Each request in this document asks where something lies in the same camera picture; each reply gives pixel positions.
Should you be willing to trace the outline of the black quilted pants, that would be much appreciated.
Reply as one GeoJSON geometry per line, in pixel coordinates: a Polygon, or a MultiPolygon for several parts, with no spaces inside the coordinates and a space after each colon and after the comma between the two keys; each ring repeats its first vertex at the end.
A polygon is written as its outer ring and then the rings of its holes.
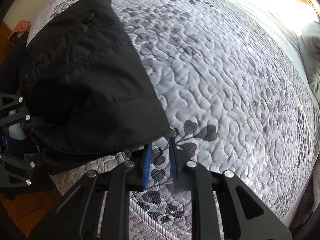
{"type": "Polygon", "coordinates": [[[56,175],[166,135],[168,119],[111,7],[79,0],[26,48],[20,91],[46,170],[56,175]]]}

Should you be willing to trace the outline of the purple quilted bedspread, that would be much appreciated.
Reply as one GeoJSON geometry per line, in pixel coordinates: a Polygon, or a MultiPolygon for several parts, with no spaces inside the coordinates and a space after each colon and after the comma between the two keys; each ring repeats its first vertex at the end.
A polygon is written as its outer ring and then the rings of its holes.
{"type": "MultiPolygon", "coordinates": [[[[78,0],[53,0],[29,40],[78,0]]],[[[319,154],[319,106],[280,27],[238,0],[114,0],[192,160],[233,171],[289,226],[319,154]]]]}

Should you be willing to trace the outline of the grey-green folded comforter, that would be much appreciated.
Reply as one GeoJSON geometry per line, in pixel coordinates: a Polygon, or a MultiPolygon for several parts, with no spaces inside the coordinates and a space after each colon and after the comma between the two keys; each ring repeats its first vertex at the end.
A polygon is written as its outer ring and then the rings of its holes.
{"type": "Polygon", "coordinates": [[[319,102],[319,22],[311,22],[298,37],[309,87],[319,102]]]}

